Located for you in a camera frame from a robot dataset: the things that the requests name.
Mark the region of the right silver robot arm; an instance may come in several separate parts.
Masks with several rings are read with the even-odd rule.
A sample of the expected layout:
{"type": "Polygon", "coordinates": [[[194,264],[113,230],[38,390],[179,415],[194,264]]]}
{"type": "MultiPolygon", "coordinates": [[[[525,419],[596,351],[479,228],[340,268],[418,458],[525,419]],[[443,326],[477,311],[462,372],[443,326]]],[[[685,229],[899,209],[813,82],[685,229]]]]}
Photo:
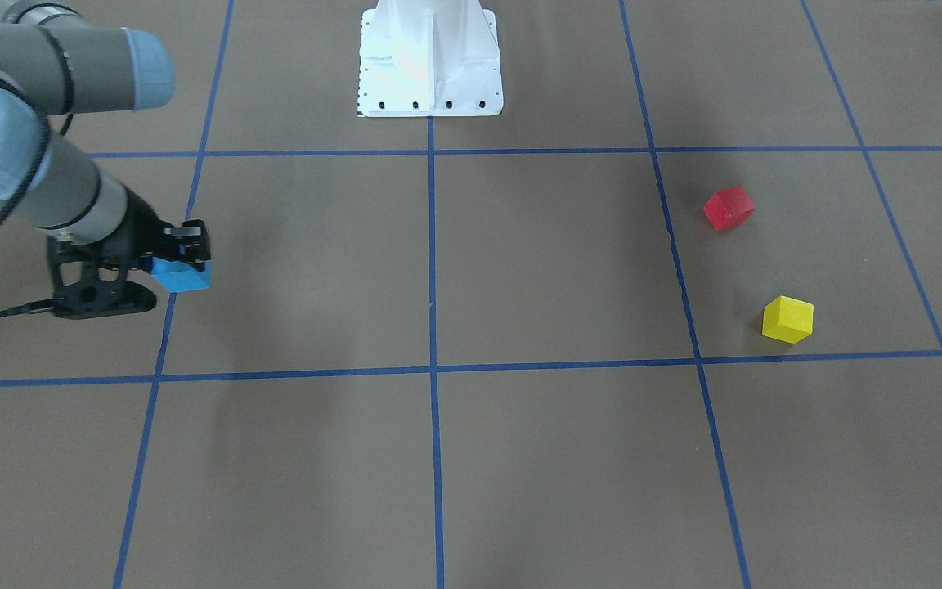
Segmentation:
{"type": "Polygon", "coordinates": [[[110,268],[209,263],[203,223],[165,223],[53,129],[52,116],[139,111],[172,100],[176,72],[160,38],[110,29],[61,1],[0,1],[0,226],[11,216],[64,245],[116,240],[110,268]]]}

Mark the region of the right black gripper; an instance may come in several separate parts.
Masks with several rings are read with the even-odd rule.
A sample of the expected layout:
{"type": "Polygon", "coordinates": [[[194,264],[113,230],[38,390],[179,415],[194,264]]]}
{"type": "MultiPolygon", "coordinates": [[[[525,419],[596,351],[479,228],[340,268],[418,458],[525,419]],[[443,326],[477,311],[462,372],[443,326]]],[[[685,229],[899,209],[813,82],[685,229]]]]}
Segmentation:
{"type": "Polygon", "coordinates": [[[126,190],[126,213],[112,234],[100,241],[100,268],[149,271],[150,259],[184,264],[212,260],[212,243],[204,221],[165,223],[135,191],[126,190]]]}

